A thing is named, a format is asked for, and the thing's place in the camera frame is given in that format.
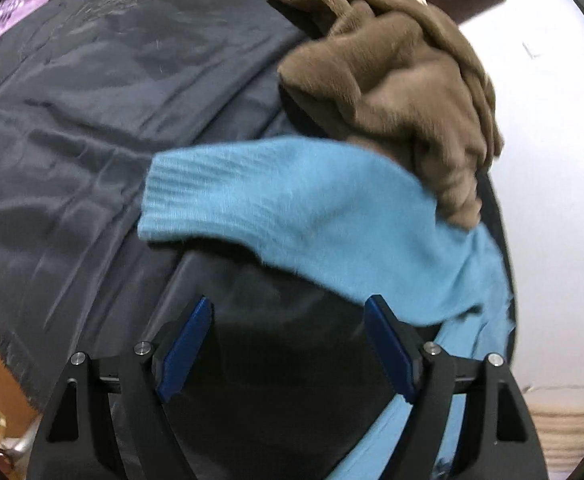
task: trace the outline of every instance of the dark gray fabric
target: dark gray fabric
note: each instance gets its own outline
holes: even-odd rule
[[[76,349],[118,354],[204,292],[216,332],[168,406],[201,480],[324,478],[386,406],[360,306],[230,244],[136,235],[154,153],[321,134],[278,91],[304,39],[266,0],[54,0],[0,38],[0,355],[33,405]]]

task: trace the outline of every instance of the wrinkled fabric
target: wrinkled fabric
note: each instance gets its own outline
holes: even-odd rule
[[[416,0],[279,0],[326,38],[281,63],[283,86],[330,136],[390,156],[438,198],[438,212],[480,220],[475,173],[501,153],[492,82],[440,9]]]
[[[482,224],[465,233],[435,221],[435,208],[418,180],[383,156],[282,137],[159,153],[138,232],[239,242],[354,303],[381,294],[398,319],[443,322],[436,341],[452,355],[503,354],[512,322],[499,248]],[[379,478],[410,409],[395,397],[330,480]],[[463,410],[455,399],[442,463],[454,457]]]
[[[392,399],[360,306],[233,244],[136,235],[155,153],[324,135],[278,92],[305,40],[266,0],[53,0],[0,38],[0,356],[36,407],[76,349],[118,354],[203,291],[217,329],[167,408],[199,478],[325,478]]]

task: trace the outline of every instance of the white wall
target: white wall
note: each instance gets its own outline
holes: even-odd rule
[[[518,290],[517,381],[584,385],[584,16],[572,0],[507,0],[462,30],[506,139],[492,177]],[[584,406],[584,388],[526,398]]]

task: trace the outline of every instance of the brown fabric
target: brown fabric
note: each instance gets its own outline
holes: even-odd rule
[[[279,0],[308,12],[325,38],[299,46],[281,84],[325,132],[415,173],[438,211],[480,220],[475,172],[501,153],[494,88],[440,9],[416,0]]]

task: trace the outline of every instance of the bolt head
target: bolt head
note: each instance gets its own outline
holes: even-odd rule
[[[493,366],[502,366],[505,360],[499,354],[490,354],[488,355],[488,362]]]
[[[441,347],[432,341],[425,343],[423,350],[429,355],[439,355],[441,353]]]
[[[136,355],[147,355],[152,351],[152,343],[141,341],[134,346],[134,353]]]
[[[85,353],[84,352],[76,352],[72,358],[70,359],[70,362],[74,365],[82,365],[85,362]]]

